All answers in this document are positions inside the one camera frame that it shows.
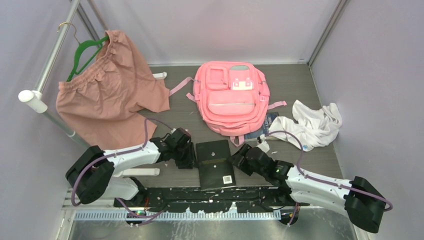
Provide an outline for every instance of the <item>metal rod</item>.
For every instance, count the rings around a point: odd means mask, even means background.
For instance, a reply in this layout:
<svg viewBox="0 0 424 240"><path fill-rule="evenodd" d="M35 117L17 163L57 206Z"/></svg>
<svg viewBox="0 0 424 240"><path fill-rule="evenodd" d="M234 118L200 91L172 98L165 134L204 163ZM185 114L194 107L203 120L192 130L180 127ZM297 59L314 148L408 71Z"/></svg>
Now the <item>metal rod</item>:
<svg viewBox="0 0 424 240"><path fill-rule="evenodd" d="M340 16L343 13L343 10L346 8L350 0L340 0L337 4L337 7L335 8L334 12L331 15L330 21L327 24L327 27L325 28L324 32L321 35L321 38L318 41L318 44L316 45L315 49L312 52L312 55L310 56L309 62L307 65L311 67L315 60L318 57L318 54L320 53L321 49L324 46L324 43L326 42L327 38L329 37L330 33L333 31L334 27L336 26L337 22L339 21Z"/></svg>
<svg viewBox="0 0 424 240"><path fill-rule="evenodd" d="M93 2L93 0L87 0L87 1L88 1L88 4L90 4L90 7L93 10L98 21L100 22L101 26L103 27L103 30L104 31L109 30L108 25L106 25L105 20L103 19L102 15L100 14L99 8L97 8L97 5Z"/></svg>
<svg viewBox="0 0 424 240"><path fill-rule="evenodd" d="M84 7L79 4L76 13L78 14L79 18L81 19L82 23L85 26L85 29L87 29L88 34L90 34L91 39L94 41L99 41L100 37L96 32L96 29L94 28L92 22L90 21L89 17L87 16L86 11L84 10Z"/></svg>
<svg viewBox="0 0 424 240"><path fill-rule="evenodd" d="M74 18L75 12L77 11L78 5L80 4L80 0L73 0L70 5L70 10L67 15L65 22L72 22L72 19ZM59 35L57 36L56 43L53 46L53 49L50 52L50 55L48 56L47 61L44 64L44 67L41 71L41 74L38 78L37 83L35 84L34 90L37 92L42 93L44 90L44 87L47 83L47 79L49 79L50 73L52 72L53 65L56 62L56 59L59 54L59 50L62 47L62 44L64 43L66 33L68 32L69 24L65 24L61 27L59 30Z"/></svg>
<svg viewBox="0 0 424 240"><path fill-rule="evenodd" d="M62 129L68 137L70 137L72 140L74 140L76 143L80 144L81 146L88 148L90 147L90 144L88 144L82 137L80 137L72 128L70 128L66 122L62 120L59 116L53 114L50 109L47 109L45 112L42 113L46 118L48 118L50 121L52 121L54 124L56 124L60 129Z"/></svg>

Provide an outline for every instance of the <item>backpack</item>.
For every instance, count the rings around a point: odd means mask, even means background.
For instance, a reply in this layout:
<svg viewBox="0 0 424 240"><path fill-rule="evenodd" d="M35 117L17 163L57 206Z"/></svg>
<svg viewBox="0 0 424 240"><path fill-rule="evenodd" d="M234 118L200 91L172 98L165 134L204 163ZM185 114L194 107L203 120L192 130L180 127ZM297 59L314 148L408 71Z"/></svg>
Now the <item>backpack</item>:
<svg viewBox="0 0 424 240"><path fill-rule="evenodd" d="M270 89L265 75L246 62L206 62L199 67L194 79L186 78L169 95L190 81L194 81L193 95L187 93L186 96L197 103L207 126L229 136L237 147L243 144L244 134L261 128L268 109L287 105L280 101L268 106Z"/></svg>

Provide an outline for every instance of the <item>white towel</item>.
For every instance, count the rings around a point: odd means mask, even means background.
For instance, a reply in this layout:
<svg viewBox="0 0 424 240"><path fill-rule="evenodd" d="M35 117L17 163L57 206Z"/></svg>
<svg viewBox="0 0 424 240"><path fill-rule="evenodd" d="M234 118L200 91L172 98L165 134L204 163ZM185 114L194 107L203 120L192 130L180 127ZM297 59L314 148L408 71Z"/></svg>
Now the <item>white towel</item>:
<svg viewBox="0 0 424 240"><path fill-rule="evenodd" d="M314 147L327 146L336 139L342 125L342 116L335 103L323 106L320 110L312 110L296 100L292 111L298 123L285 116L279 116L272 122L269 132L284 130L294 134L302 143L305 152ZM272 136L300 148L299 143L288 134L274 133Z"/></svg>

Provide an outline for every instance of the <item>white wall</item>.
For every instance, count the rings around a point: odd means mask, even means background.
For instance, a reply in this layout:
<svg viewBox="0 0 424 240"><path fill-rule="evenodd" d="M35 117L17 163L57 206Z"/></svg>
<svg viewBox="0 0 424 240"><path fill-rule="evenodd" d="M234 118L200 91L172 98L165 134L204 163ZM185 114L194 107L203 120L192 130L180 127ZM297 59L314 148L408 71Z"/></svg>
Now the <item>white wall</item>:
<svg viewBox="0 0 424 240"><path fill-rule="evenodd" d="M65 173L84 151L48 119L19 102L32 90L68 14L68 0L3 1L0 8L0 238L49 240L69 187ZM89 39L75 17L80 41ZM71 72L77 42L69 30L45 88L55 109L58 82Z"/></svg>
<svg viewBox="0 0 424 240"><path fill-rule="evenodd" d="M95 0L149 64L308 62L339 0Z"/></svg>
<svg viewBox="0 0 424 240"><path fill-rule="evenodd" d="M424 1L353 0L313 65L323 105L338 105L334 143L347 178L394 204L378 240L423 239Z"/></svg>

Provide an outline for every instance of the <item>robotic hand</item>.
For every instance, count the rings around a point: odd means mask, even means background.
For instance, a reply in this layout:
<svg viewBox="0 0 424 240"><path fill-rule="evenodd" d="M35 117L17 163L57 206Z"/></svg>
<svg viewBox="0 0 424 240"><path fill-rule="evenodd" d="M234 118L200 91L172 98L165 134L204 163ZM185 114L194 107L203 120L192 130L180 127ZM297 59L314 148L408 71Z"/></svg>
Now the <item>robotic hand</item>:
<svg viewBox="0 0 424 240"><path fill-rule="evenodd" d="M347 180L312 173L289 162L274 161L259 147L248 144L227 160L249 176L261 175L279 187L284 198L335 211L370 233L379 230L386 203L379 200L384 200L383 196L362 177Z"/></svg>
<svg viewBox="0 0 424 240"><path fill-rule="evenodd" d="M171 159L179 169L192 169L196 156L191 139L186 130L177 128L164 137L154 137L145 144L123 149L103 151L91 146L65 176L82 204L90 204L100 197L141 202L145 193L141 183L135 177L115 176L126 169Z"/></svg>

